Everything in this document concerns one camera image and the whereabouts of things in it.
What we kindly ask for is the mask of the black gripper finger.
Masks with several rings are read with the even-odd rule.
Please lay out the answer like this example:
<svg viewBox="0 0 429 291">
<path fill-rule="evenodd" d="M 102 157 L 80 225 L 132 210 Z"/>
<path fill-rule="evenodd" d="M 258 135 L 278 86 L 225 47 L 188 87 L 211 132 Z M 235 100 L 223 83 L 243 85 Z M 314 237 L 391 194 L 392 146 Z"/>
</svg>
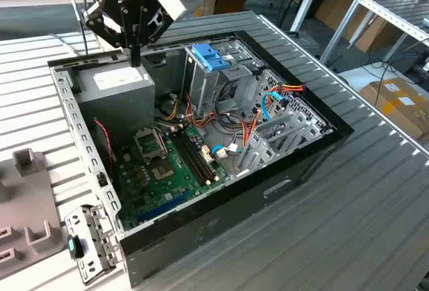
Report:
<svg viewBox="0 0 429 291">
<path fill-rule="evenodd" d="M 173 23 L 167 11 L 161 7 L 153 15 L 147 7 L 140 7 L 137 43 L 135 46 L 135 67 L 141 65 L 141 49 L 155 43 Z"/>
<path fill-rule="evenodd" d="M 105 23 L 105 16 L 98 1 L 90 6 L 88 10 L 84 11 L 83 15 L 86 27 L 112 47 L 122 48 L 129 59 L 130 65 L 136 67 L 135 40 L 126 27 L 121 26 L 119 32 L 109 27 Z"/>
</svg>

